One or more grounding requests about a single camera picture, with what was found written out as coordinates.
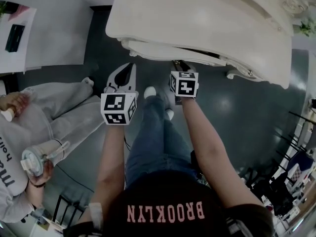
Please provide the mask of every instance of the white sleeve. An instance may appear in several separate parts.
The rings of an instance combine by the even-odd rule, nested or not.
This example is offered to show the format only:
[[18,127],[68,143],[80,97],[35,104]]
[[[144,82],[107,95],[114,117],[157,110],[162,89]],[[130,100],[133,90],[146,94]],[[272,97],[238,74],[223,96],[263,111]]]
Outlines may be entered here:
[[25,192],[10,197],[0,197],[0,220],[5,223],[16,223],[26,215],[34,211],[34,207],[28,201]]

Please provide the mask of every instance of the jeans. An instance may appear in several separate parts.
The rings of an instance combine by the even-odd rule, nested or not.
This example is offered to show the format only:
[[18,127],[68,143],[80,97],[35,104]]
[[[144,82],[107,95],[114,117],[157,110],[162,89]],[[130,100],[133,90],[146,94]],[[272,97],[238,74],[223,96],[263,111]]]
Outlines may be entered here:
[[190,148],[168,119],[163,100],[150,96],[145,100],[140,131],[127,159],[127,187],[146,174],[164,170],[185,172],[197,180]]

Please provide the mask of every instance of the hand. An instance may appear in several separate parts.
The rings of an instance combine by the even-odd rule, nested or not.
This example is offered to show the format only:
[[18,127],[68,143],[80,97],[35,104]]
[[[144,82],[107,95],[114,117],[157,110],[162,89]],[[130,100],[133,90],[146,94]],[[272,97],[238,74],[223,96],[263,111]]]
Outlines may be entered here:
[[43,183],[46,183],[52,176],[54,170],[54,165],[51,161],[47,161],[44,164],[44,171],[43,175],[41,176],[29,176],[29,179],[32,184],[34,185],[42,185]]
[[29,104],[29,97],[20,92],[13,92],[0,98],[0,110],[6,111],[14,108],[15,114],[19,116]]

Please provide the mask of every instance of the person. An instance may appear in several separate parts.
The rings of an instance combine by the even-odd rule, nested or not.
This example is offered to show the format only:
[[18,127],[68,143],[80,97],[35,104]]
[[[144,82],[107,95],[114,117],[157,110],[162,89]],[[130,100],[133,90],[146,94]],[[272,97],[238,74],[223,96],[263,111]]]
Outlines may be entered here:
[[[42,207],[44,185],[54,166],[104,122],[100,98],[91,96],[92,87],[93,81],[85,78],[78,83],[41,84],[0,97],[2,111],[16,112],[12,122],[0,115],[1,221],[18,222]],[[52,139],[71,145],[44,164],[42,176],[28,177],[20,163],[22,152]]]
[[235,172],[223,142],[195,99],[182,98],[199,183],[172,110],[149,87],[140,131],[126,163],[124,128],[108,127],[91,204],[65,237],[131,235],[272,236],[271,213]]

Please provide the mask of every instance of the tiled floor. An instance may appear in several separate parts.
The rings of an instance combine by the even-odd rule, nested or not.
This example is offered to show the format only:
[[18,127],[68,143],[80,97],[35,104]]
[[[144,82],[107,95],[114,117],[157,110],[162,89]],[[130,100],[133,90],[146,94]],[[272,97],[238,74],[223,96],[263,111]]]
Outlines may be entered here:
[[[108,12],[95,12],[86,48],[85,65],[56,66],[19,75],[20,89],[50,81],[80,81],[92,75],[98,91],[106,85],[109,74],[127,62],[137,64],[137,90],[140,93],[138,110],[130,126],[126,127],[126,139],[133,143],[141,121],[142,94],[149,85],[166,87],[171,62],[156,62],[130,57],[116,39],[105,34]],[[217,129],[228,155],[238,172],[252,166],[263,168],[272,158],[279,159],[276,149],[286,152],[287,145],[277,134],[294,132],[297,119],[288,111],[301,113],[308,81],[308,52],[293,51],[292,79],[287,90],[268,82],[251,82],[241,78],[229,80],[225,73],[229,68],[212,68],[196,64],[200,89],[197,102]],[[181,107],[175,108],[173,123],[189,142]],[[59,166],[78,182],[94,188],[98,161],[106,126],[100,127]],[[92,192],[76,184],[59,168],[55,168],[52,181],[46,187],[45,207],[53,213],[58,195],[63,192],[73,200],[88,202]]]

